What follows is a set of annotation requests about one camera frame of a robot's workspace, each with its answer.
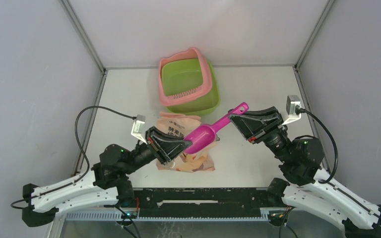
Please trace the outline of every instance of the magenta litter scoop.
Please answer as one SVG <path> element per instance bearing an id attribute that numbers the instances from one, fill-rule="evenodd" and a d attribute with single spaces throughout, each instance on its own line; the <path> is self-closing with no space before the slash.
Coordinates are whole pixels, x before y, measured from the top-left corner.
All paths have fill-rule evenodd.
<path id="1" fill-rule="evenodd" d="M 184 140 L 189 140 L 192 142 L 192 145 L 185 150 L 185 153 L 195 154 L 201 151 L 203 148 L 211 144 L 215 141 L 217 136 L 217 132 L 221 130 L 223 127 L 227 126 L 231 121 L 229 119 L 229 115 L 238 114 L 241 115 L 249 110 L 249 106 L 247 103 L 240 103 L 236 108 L 229 111 L 225 116 L 223 116 L 216 123 L 202 124 L 198 126 L 195 130 L 193 130 L 189 135 L 187 135 Z"/>

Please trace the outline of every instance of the white table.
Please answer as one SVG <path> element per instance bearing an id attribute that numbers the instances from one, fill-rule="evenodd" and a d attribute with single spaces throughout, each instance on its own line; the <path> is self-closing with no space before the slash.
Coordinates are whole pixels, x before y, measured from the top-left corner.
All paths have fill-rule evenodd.
<path id="1" fill-rule="evenodd" d="M 220 106 L 204 116 L 202 122 L 213 123 L 231 108 L 247 102 L 250 110 L 275 106 L 285 111 L 287 95 L 300 90 L 292 67 L 215 67 L 220 92 Z M 131 116 L 146 116 L 145 129 L 155 125 L 165 108 L 158 99 L 158 69 L 109 70 L 100 106 Z M 91 165 L 110 144 L 133 149 L 136 139 L 130 135 L 132 121 L 105 110 L 99 110 L 92 128 L 87 155 Z M 288 126 L 290 139 L 310 134 L 308 118 Z M 209 151 L 215 171 L 185 173 L 159 171 L 155 161 L 130 175 L 133 187 L 268 187 L 273 178 L 282 178 L 280 161 L 262 144 L 251 145 L 230 124 L 218 136 L 221 140 Z"/>

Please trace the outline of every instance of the hole in scoop handle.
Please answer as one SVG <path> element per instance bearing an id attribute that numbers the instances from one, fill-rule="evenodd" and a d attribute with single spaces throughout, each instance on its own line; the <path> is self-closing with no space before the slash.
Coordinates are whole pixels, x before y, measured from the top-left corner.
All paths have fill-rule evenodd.
<path id="1" fill-rule="evenodd" d="M 235 107 L 233 110 L 229 111 L 225 116 L 223 116 L 220 120 L 218 120 L 216 123 L 211 125 L 211 129 L 217 133 L 219 130 L 221 130 L 223 127 L 227 126 L 228 123 L 230 123 L 229 115 L 231 114 L 238 114 L 241 115 L 245 113 L 247 110 L 249 110 L 249 106 L 247 103 L 240 103 L 237 107 Z"/>

